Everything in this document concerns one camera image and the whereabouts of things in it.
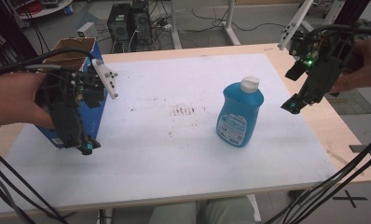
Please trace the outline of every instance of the pants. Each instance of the pants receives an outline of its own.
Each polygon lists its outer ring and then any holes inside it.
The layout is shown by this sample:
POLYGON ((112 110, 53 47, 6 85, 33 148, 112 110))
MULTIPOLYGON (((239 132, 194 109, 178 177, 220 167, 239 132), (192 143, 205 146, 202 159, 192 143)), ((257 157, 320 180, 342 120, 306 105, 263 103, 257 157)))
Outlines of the pants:
POLYGON ((254 209, 247 196, 208 200, 201 202, 173 203, 157 206, 149 224, 255 224, 254 209))

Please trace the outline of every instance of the human hand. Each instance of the human hand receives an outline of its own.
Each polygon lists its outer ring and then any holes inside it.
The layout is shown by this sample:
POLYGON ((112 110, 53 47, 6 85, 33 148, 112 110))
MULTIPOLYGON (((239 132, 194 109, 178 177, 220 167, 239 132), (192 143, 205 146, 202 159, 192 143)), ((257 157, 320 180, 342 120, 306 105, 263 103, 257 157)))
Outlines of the human hand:
POLYGON ((0 76, 0 125, 21 122, 55 128, 50 115, 34 102, 44 77, 26 72, 0 76))
POLYGON ((342 74, 334 83, 330 93, 371 87, 371 40, 357 41, 354 45, 354 52, 363 56, 364 66, 352 73, 342 74))

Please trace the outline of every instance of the white bottle cap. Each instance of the white bottle cap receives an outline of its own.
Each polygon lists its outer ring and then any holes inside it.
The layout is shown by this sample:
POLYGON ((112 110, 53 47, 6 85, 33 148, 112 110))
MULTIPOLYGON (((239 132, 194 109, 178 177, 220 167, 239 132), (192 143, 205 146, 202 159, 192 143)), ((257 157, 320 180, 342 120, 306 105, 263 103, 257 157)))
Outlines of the white bottle cap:
POLYGON ((241 80, 240 89, 247 93, 253 93, 257 91, 259 84, 258 77, 246 77, 241 80))

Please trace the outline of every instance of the white table surface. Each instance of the white table surface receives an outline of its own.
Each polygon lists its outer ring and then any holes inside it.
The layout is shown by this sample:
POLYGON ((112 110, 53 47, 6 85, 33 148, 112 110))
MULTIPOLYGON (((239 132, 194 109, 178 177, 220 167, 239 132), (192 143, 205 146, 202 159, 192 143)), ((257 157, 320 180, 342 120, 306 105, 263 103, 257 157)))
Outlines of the white table surface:
MULTIPOLYGON (((290 93, 264 54, 107 65, 119 73, 119 97, 106 102, 101 148, 87 157, 58 150, 25 125, 6 156, 61 211, 307 188, 336 170, 304 118, 280 109, 290 93), (215 123, 222 90, 249 75, 261 79, 265 102, 251 142, 236 148, 215 123)), ((11 215, 0 200, 0 217, 11 215)))

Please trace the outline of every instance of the cardboard box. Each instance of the cardboard box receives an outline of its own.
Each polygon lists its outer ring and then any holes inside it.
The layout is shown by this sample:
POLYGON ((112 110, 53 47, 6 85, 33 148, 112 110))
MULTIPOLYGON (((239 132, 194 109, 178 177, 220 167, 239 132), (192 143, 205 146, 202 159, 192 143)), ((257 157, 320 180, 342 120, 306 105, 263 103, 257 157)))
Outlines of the cardboard box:
MULTIPOLYGON (((61 39, 53 49, 83 49, 84 51, 90 52, 96 59, 102 60, 102 54, 96 43, 95 38, 68 38, 61 39)), ((67 52, 59 54, 44 60, 46 64, 58 64, 72 70, 87 72, 88 66, 91 65, 90 59, 83 53, 79 52, 67 52)), ((100 106, 89 108, 84 102, 77 108, 77 112, 83 122, 84 132, 86 135, 90 135, 93 139, 99 131, 99 125, 104 110, 105 99, 107 91, 104 89, 104 100, 100 101, 100 106)), ((58 148, 64 147, 61 138, 55 130, 48 130, 41 127, 37 127, 40 132, 55 146, 58 148)))

